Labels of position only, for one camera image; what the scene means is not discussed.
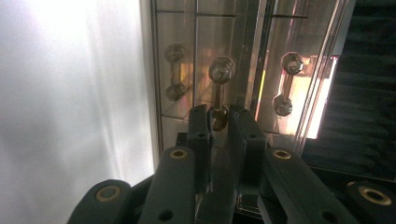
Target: white surface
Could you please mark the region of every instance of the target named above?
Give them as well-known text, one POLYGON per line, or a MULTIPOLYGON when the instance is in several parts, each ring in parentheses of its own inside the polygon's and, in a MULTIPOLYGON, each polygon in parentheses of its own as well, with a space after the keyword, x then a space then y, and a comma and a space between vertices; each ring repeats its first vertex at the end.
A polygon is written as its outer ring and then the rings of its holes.
POLYGON ((150 43, 146 0, 0 2, 0 223, 65 223, 153 173, 150 43))

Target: white wall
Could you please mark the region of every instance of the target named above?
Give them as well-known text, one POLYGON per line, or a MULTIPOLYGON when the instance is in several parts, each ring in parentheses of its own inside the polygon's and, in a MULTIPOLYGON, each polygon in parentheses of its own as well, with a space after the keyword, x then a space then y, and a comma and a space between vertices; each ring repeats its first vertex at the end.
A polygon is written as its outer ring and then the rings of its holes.
POLYGON ((149 1, 0 2, 0 223, 65 223, 156 148, 149 1))

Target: white panel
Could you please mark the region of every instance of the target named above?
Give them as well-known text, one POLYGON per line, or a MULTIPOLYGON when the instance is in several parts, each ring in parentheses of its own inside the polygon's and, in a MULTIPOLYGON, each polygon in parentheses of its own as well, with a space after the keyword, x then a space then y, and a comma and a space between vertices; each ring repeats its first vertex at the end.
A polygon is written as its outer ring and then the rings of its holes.
POLYGON ((0 3, 0 223, 65 223, 153 173, 149 31, 145 0, 0 3))

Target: black slatted surface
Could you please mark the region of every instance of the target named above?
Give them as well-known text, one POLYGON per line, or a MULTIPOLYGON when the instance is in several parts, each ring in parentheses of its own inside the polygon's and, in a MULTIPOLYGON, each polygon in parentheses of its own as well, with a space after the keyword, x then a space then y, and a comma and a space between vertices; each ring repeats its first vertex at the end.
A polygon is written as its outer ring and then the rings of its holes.
POLYGON ((310 165, 395 179, 396 7, 355 7, 310 165))

